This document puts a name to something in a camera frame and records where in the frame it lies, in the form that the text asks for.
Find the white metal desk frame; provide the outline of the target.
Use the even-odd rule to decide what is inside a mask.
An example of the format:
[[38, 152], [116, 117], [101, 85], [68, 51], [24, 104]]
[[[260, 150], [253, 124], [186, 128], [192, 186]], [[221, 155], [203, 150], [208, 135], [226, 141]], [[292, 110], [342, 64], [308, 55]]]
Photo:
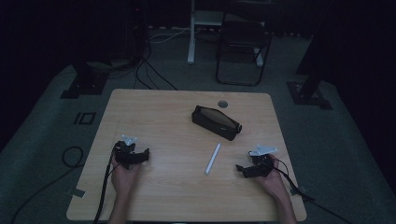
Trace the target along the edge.
[[191, 0], [190, 12], [190, 43], [187, 55], [187, 64], [193, 65], [195, 61], [195, 26], [215, 26], [220, 27], [222, 20], [222, 13], [219, 11], [210, 10], [196, 10], [195, 1]]

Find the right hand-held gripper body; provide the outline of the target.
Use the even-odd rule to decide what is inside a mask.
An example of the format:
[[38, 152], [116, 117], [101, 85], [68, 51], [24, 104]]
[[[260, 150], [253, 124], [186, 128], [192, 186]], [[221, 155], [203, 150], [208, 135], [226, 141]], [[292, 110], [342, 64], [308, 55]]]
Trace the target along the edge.
[[249, 151], [248, 155], [251, 158], [253, 166], [250, 168], [249, 176], [267, 177], [274, 168], [274, 160], [271, 154], [277, 152], [276, 147], [268, 147], [257, 145], [254, 150]]

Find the white pen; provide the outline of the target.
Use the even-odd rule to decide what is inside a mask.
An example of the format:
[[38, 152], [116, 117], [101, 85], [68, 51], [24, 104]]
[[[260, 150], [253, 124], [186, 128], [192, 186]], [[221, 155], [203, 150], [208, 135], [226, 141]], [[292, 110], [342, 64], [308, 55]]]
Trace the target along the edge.
[[212, 154], [212, 156], [211, 156], [211, 158], [210, 158], [210, 160], [208, 162], [208, 165], [205, 168], [205, 172], [204, 172], [205, 175], [209, 175], [210, 174], [210, 172], [212, 170], [212, 167], [214, 165], [215, 159], [216, 159], [216, 157], [219, 154], [220, 148], [221, 148], [221, 143], [217, 143], [217, 145], [216, 145], [216, 147], [215, 147], [215, 149], [213, 151], [213, 154]]

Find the person's right hand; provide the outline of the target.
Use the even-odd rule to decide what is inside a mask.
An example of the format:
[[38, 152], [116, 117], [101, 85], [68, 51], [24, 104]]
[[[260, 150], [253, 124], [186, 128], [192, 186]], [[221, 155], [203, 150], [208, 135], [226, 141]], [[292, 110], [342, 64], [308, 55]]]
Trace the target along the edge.
[[278, 160], [277, 157], [270, 154], [270, 158], [273, 160], [274, 168], [268, 174], [268, 176], [258, 176], [255, 180], [264, 188], [264, 190], [271, 195], [277, 202], [286, 201], [289, 198], [289, 194], [284, 186], [281, 174], [277, 170]]

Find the black pencil case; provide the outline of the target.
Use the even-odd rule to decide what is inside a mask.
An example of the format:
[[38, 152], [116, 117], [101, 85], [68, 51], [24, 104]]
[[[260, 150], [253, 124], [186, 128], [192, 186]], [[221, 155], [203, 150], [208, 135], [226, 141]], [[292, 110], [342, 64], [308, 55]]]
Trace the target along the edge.
[[242, 125], [239, 122], [214, 108], [198, 105], [191, 113], [191, 118], [193, 123], [229, 141], [233, 141], [242, 131]]

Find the person's left hand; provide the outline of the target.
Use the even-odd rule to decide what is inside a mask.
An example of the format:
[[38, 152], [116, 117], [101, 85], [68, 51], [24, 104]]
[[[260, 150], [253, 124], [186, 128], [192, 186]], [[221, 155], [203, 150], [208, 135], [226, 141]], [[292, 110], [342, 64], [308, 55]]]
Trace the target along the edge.
[[131, 170], [128, 170], [117, 163], [115, 159], [112, 159], [111, 163], [113, 166], [111, 181], [115, 191], [117, 192], [116, 198], [118, 201], [125, 201], [132, 195], [141, 165], [136, 164]]

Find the black stand with base plate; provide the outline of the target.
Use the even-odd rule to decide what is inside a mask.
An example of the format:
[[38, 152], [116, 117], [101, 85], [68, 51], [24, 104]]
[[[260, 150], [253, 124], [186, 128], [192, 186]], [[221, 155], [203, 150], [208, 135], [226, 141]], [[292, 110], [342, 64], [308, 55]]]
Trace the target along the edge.
[[322, 80], [318, 65], [325, 62], [324, 56], [319, 53], [318, 33], [332, 5], [332, 0], [325, 1], [326, 7], [321, 11], [318, 27], [296, 71], [297, 75], [307, 75], [307, 78], [304, 82], [288, 81], [287, 87], [296, 105], [315, 105], [322, 110], [332, 110], [330, 101], [323, 97], [318, 87]]
[[77, 99], [80, 95], [101, 95], [109, 73], [97, 72], [86, 62], [73, 63], [76, 76], [68, 90], [64, 90], [61, 99]]

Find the black folding chair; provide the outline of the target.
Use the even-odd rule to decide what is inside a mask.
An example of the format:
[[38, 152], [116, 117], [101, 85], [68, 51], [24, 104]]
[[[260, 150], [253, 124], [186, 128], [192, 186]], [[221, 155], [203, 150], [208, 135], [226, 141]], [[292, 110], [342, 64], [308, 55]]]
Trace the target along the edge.
[[226, 9], [216, 53], [216, 81], [256, 86], [263, 79], [275, 28], [282, 16], [275, 9]]

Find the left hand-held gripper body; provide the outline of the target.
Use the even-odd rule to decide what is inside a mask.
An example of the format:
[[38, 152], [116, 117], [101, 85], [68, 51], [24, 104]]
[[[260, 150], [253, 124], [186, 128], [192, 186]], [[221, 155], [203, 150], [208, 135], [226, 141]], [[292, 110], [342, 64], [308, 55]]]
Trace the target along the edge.
[[136, 155], [137, 153], [134, 152], [136, 141], [136, 137], [129, 137], [123, 134], [121, 140], [113, 147], [116, 162], [127, 170], [131, 170], [135, 165], [139, 164], [136, 163], [136, 159], [141, 156]]

